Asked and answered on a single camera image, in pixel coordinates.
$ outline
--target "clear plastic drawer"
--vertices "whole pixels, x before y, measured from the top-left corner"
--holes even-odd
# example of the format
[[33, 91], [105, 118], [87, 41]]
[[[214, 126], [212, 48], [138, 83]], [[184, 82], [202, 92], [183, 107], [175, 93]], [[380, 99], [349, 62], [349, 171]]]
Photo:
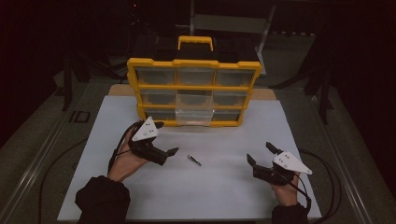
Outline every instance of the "clear plastic drawer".
[[169, 67], [135, 67], [140, 84], [174, 85], [175, 69]]
[[213, 112], [214, 110], [211, 94], [187, 95], [177, 93], [177, 125], [209, 126], [213, 117]]
[[216, 74], [216, 86], [247, 87], [254, 72], [246, 69], [219, 69]]
[[144, 105], [174, 105], [174, 90], [140, 90]]
[[177, 104], [183, 108], [210, 108], [213, 107], [212, 91], [177, 91]]
[[215, 70], [206, 67], [177, 68], [177, 85], [211, 86]]
[[214, 105], [244, 105], [247, 91], [213, 91]]
[[146, 109], [146, 116], [154, 120], [175, 120], [175, 109]]
[[216, 110], [213, 114], [213, 121], [238, 121], [241, 110]]

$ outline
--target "yellow organizer box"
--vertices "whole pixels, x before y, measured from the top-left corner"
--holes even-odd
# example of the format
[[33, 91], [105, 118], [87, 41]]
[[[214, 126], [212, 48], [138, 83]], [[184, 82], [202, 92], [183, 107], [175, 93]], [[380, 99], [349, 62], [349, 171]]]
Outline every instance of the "yellow organizer box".
[[[136, 45], [142, 41], [147, 45], [148, 40], [147, 37], [138, 38]], [[252, 49], [243, 49], [240, 53], [224, 51], [230, 43], [232, 49], [247, 45], [228, 41], [216, 50], [211, 37], [180, 36], [174, 43], [177, 47], [171, 45], [175, 50], [167, 51], [171, 57], [156, 58], [158, 53], [154, 52], [150, 58], [140, 58], [140, 55], [147, 57], [149, 54], [137, 48], [127, 65], [138, 116], [141, 119], [153, 117], [163, 121], [165, 126], [239, 126], [262, 66], [253, 45]], [[209, 45], [209, 48], [202, 50], [202, 45]], [[239, 61], [244, 57], [251, 61]]]

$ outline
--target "wire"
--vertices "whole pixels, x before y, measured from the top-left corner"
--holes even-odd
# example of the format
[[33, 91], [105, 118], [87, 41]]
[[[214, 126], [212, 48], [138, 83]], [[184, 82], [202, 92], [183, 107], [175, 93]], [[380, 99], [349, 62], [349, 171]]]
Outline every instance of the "wire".
[[301, 194], [303, 194], [303, 195], [305, 196], [305, 199], [306, 199], [306, 208], [305, 208], [305, 211], [306, 211], [306, 213], [308, 214], [309, 211], [311, 210], [312, 200], [311, 200], [311, 198], [309, 197], [309, 195], [306, 193], [306, 188], [305, 188], [304, 182], [302, 181], [305, 192], [303, 192], [301, 189], [299, 189], [297, 186], [295, 186], [293, 183], [291, 183], [291, 181], [289, 181], [285, 176], [283, 176], [281, 173], [279, 173], [276, 169], [274, 169], [273, 172], [274, 172], [276, 175], [280, 175], [280, 177], [282, 177], [283, 179], [285, 179], [286, 182], [287, 182], [292, 188], [296, 189], [297, 191], [299, 191]]
[[84, 138], [83, 140], [77, 142], [75, 145], [73, 145], [72, 147], [68, 148], [66, 151], [64, 151], [61, 155], [59, 155], [49, 166], [49, 168], [47, 168], [46, 173], [44, 173], [43, 179], [41, 180], [41, 184], [40, 184], [40, 191], [38, 193], [38, 221], [37, 223], [40, 224], [41, 223], [41, 204], [42, 204], [42, 196], [43, 196], [43, 188], [44, 188], [44, 183], [45, 180], [47, 178], [48, 173], [50, 172], [50, 169], [52, 168], [52, 166], [62, 157], [64, 156], [67, 152], [71, 151], [72, 149], [74, 149], [75, 147], [78, 147], [79, 145], [81, 145], [82, 143], [86, 142], [88, 140], [87, 138]]
[[119, 141], [119, 144], [117, 145], [117, 150], [120, 150], [121, 144], [123, 143], [123, 140], [124, 140], [126, 134], [127, 134], [129, 131], [131, 131], [132, 128], [137, 127], [137, 124], [138, 124], [138, 123], [134, 123], [133, 125], [129, 126], [129, 127], [125, 130], [124, 134], [122, 135], [122, 137], [121, 137], [121, 139], [120, 139], [120, 141]]
[[294, 175], [296, 175], [298, 178], [299, 178], [299, 180], [300, 180], [300, 182], [303, 184], [303, 187], [304, 187], [304, 191], [305, 191], [305, 193], [306, 194], [308, 194], [307, 192], [306, 192], [306, 187], [305, 187], [305, 183], [304, 183], [304, 181], [300, 178], [300, 176], [299, 175], [297, 175], [297, 174], [295, 174], [294, 173]]
[[[342, 186], [341, 186], [341, 181], [340, 181], [340, 178], [338, 177], [337, 173], [336, 173], [336, 172], [334, 171], [334, 169], [330, 166], [330, 164], [327, 163], [325, 160], [323, 160], [320, 156], [318, 156], [318, 155], [316, 155], [315, 153], [312, 153], [312, 152], [310, 152], [310, 151], [301, 149], [301, 148], [298, 148], [298, 149], [299, 149], [299, 151], [300, 151], [301, 153], [304, 153], [304, 154], [306, 154], [306, 155], [312, 156], [312, 157], [314, 157], [315, 159], [317, 159], [318, 161], [320, 161], [320, 162], [322, 163], [322, 165], [323, 165], [323, 166], [325, 167], [325, 169], [326, 169], [326, 172], [327, 172], [328, 175], [329, 175], [329, 178], [330, 178], [330, 181], [331, 181], [331, 184], [332, 184], [332, 199], [331, 199], [331, 202], [330, 202], [329, 210], [327, 211], [327, 213], [326, 213], [325, 216], [323, 216], [322, 218], [320, 218], [320, 219], [318, 219], [317, 221], [314, 222], [314, 223], [322, 223], [323, 221], [328, 220], [330, 217], [332, 217], [332, 216], [338, 211], [338, 209], [339, 209], [339, 207], [340, 207], [340, 204], [341, 204], [341, 201], [342, 201]], [[333, 181], [333, 179], [332, 179], [332, 173], [333, 173], [333, 175], [335, 176], [335, 178], [337, 179], [337, 182], [338, 182], [338, 190], [339, 190], [339, 194], [340, 194], [340, 195], [339, 195], [339, 199], [338, 199], [338, 203], [337, 203], [337, 205], [335, 206], [335, 208], [334, 208], [335, 187], [334, 187], [334, 181]]]

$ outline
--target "white triangular marker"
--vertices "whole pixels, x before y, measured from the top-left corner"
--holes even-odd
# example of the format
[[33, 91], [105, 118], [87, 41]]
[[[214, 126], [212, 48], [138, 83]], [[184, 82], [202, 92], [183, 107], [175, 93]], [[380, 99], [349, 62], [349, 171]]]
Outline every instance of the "white triangular marker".
[[286, 170], [312, 175], [312, 171], [288, 151], [277, 155], [273, 159], [273, 162], [285, 168]]
[[154, 120], [152, 120], [152, 117], [148, 117], [143, 123], [142, 127], [140, 127], [140, 129], [134, 135], [132, 141], [137, 142], [140, 140], [157, 137], [158, 135], [159, 132], [157, 127], [155, 127]]

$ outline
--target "dark background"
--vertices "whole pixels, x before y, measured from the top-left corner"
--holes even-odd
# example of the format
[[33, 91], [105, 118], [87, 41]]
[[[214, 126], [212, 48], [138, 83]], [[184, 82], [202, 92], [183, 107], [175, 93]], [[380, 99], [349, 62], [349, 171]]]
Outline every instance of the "dark background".
[[[269, 10], [264, 1], [195, 2], [206, 14], [262, 17]], [[332, 65], [332, 84], [395, 196], [395, 4], [328, 3], [277, 2], [271, 31], [317, 35], [304, 66]], [[0, 146], [54, 93], [67, 47], [104, 63], [111, 55], [126, 59], [136, 34], [183, 34], [175, 24], [189, 24], [189, 14], [187, 0], [2, 1]]]

